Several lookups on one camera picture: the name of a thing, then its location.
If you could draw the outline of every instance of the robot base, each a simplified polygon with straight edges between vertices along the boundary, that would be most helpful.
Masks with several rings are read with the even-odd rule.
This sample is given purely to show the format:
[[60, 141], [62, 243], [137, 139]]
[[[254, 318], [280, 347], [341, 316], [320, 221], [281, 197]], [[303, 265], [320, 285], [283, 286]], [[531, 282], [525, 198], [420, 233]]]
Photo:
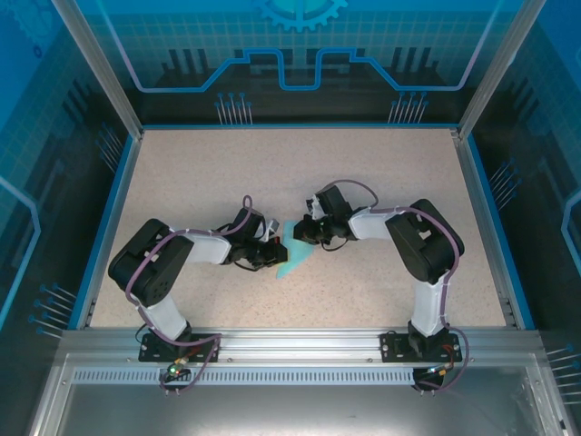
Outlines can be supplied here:
[[384, 363], [415, 363], [415, 362], [450, 362], [448, 352], [443, 348], [449, 345], [454, 350], [454, 363], [462, 362], [462, 351], [458, 341], [458, 336], [447, 330], [440, 331], [437, 344], [433, 344], [431, 352], [425, 352], [419, 356], [416, 350], [409, 343], [409, 333], [387, 332], [379, 336], [379, 347], [381, 349], [381, 361]]
[[[206, 339], [212, 336], [211, 334], [196, 334], [188, 338], [188, 342], [199, 341], [200, 339]], [[156, 334], [146, 333], [142, 339], [142, 347], [139, 350], [139, 362], [173, 362], [176, 359], [182, 357], [185, 354], [190, 354], [188, 357], [189, 362], [203, 363], [208, 357], [208, 353], [212, 349], [214, 342], [208, 342], [199, 347], [192, 347], [190, 349], [180, 348], [168, 344], [161, 340]], [[218, 361], [218, 353], [214, 353], [210, 362]]]

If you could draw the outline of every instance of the beige tabletop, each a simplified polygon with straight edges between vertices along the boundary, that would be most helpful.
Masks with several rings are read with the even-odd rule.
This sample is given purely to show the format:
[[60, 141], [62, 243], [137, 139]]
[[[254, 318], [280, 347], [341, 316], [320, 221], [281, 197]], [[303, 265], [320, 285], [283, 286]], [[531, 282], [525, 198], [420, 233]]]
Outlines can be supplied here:
[[[468, 191], [447, 129], [265, 129], [148, 131], [123, 208], [111, 258], [150, 218], [172, 228], [230, 223], [246, 193], [267, 218], [299, 220], [305, 199], [350, 178], [372, 187], [379, 206], [427, 198], [466, 245], [448, 297], [456, 325], [504, 325]], [[352, 206], [370, 202], [341, 185]], [[335, 253], [318, 247], [283, 279], [276, 269], [186, 264], [172, 297], [193, 326], [355, 328], [404, 326], [413, 279], [393, 243], [357, 241]], [[91, 322], [142, 321], [108, 277]]]

